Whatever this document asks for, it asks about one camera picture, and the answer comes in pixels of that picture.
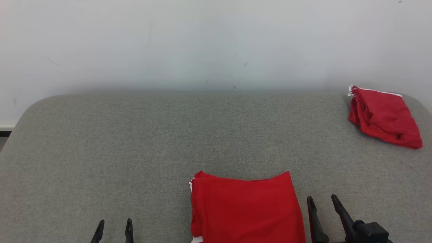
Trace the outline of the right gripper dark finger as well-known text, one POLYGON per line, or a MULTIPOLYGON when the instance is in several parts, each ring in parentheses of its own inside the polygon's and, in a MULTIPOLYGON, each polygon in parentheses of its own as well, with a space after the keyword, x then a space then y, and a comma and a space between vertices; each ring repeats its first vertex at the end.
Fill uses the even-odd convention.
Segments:
POLYGON ((312 243, 329 243, 329 237, 324 233, 317 215, 317 208, 312 196, 307 197, 307 212, 309 216, 309 228, 312 243))
POLYGON ((355 221, 352 219, 348 211, 344 208, 343 204, 336 195, 331 195, 335 211, 340 217, 341 223, 345 232, 345 242, 355 243, 356 231, 354 229, 355 221))

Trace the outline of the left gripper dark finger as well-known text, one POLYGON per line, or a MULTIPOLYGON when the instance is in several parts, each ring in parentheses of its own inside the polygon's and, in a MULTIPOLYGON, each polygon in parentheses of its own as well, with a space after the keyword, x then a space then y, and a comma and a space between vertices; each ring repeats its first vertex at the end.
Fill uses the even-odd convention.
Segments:
POLYGON ((134 243, 133 221, 128 218, 125 228, 125 243, 134 243))
POLYGON ((91 243, 99 243, 103 237, 105 220, 100 220, 96 231, 91 239, 91 243))

